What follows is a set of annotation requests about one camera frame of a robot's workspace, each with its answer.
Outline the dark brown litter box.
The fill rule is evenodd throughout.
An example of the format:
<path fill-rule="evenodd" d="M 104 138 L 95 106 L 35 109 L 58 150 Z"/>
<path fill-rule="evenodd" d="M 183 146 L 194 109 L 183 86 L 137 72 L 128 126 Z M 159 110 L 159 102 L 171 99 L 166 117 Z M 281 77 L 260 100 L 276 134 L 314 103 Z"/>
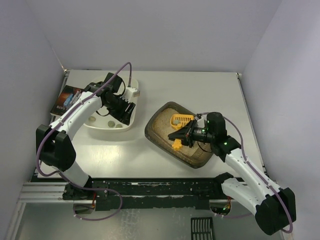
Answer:
<path fill-rule="evenodd" d="M 188 146 L 182 146 L 179 150 L 172 148 L 174 142 L 168 139 L 168 135 L 175 131 L 171 126 L 171 117 L 174 114 L 195 115 L 178 103 L 169 101 L 157 110 L 148 121 L 144 129 L 145 137 L 161 150 L 186 165 L 194 169 L 203 167 L 213 156 L 210 153 L 209 144 L 201 143 L 198 145 L 195 142 L 192 148 Z"/>

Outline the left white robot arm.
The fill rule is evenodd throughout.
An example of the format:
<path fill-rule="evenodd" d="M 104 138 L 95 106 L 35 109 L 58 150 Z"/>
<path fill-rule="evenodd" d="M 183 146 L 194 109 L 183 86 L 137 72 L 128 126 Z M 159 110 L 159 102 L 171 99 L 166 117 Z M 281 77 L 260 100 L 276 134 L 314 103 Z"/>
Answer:
<path fill-rule="evenodd" d="M 77 163 L 72 140 L 101 108 L 106 108 L 106 117 L 116 124 L 121 124 L 123 128 L 131 126 L 140 94 L 131 83 L 109 72 L 104 80 L 89 83 L 62 116 L 48 126 L 40 125 L 36 129 L 37 170 L 41 169 L 40 163 L 44 163 L 77 187 L 90 188 L 92 179 Z"/>

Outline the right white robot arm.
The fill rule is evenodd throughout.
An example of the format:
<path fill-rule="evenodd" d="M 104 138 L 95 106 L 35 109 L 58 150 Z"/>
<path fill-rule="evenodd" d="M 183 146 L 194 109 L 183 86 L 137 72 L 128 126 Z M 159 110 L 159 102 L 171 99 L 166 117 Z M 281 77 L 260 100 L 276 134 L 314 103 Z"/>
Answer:
<path fill-rule="evenodd" d="M 235 170 L 243 179 L 241 184 L 227 172 L 219 175 L 222 192 L 236 200 L 254 215 L 260 229 L 271 236 L 278 231 L 293 232 L 297 219 L 296 197 L 290 188 L 282 188 L 250 161 L 244 142 L 228 135 L 228 119 L 219 112 L 205 112 L 197 116 L 173 114 L 168 135 L 175 151 L 194 143 L 209 144 L 211 152 Z"/>

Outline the yellow litter scoop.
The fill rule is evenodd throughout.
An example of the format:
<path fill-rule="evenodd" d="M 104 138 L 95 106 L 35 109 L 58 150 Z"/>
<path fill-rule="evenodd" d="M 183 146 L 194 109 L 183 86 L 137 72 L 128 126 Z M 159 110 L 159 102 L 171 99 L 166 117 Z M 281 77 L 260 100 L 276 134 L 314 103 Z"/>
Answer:
<path fill-rule="evenodd" d="M 174 124 L 174 120 L 179 120 L 180 123 Z M 177 130 L 181 129 L 182 127 L 184 127 L 188 122 L 193 121 L 193 120 L 194 120 L 193 115 L 176 113 L 171 116 L 170 125 L 175 131 L 177 131 Z M 179 151 L 182 147 L 183 147 L 183 145 L 182 145 L 182 141 L 180 139 L 174 140 L 174 142 L 172 144 L 173 150 Z"/>

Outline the white plastic bin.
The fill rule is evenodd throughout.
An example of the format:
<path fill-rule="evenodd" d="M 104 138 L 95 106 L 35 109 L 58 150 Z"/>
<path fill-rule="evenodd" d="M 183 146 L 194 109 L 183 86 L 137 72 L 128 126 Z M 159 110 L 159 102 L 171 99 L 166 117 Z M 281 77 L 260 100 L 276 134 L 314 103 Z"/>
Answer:
<path fill-rule="evenodd" d="M 124 89 L 126 89 L 127 87 L 132 87 L 132 88 L 137 88 L 139 89 L 139 83 L 135 78 L 129 78 L 129 77 L 121 77 L 124 81 L 124 84 L 122 83 L 120 85 L 120 88 L 118 90 L 118 92 L 116 93 L 116 95 L 122 94 Z M 138 97 L 136 97 L 134 99 L 133 102 L 131 103 L 135 103 L 136 106 L 132 112 L 131 118 L 130 118 L 130 124 L 129 125 L 125 125 L 123 123 L 121 123 L 120 121 L 116 120 L 114 117 L 112 117 L 111 115 L 107 115 L 107 113 L 109 112 L 107 110 L 107 108 L 105 106 L 103 106 L 101 109 L 95 111 L 91 116 L 96 118 L 96 121 L 89 121 L 86 120 L 86 122 L 83 124 L 84 126 L 91 128 L 91 129 L 95 129 L 95 130 L 100 130 L 100 131 L 109 131 L 109 132 L 125 132 L 127 130 L 129 130 L 129 128 L 132 126 L 134 120 L 135 120 L 135 114 L 136 114 L 136 108 L 137 108 L 137 102 L 138 102 Z M 114 127 L 109 127 L 108 126 L 108 122 L 109 121 L 113 121 L 115 123 Z M 121 124 L 122 128 L 116 128 L 117 124 Z"/>

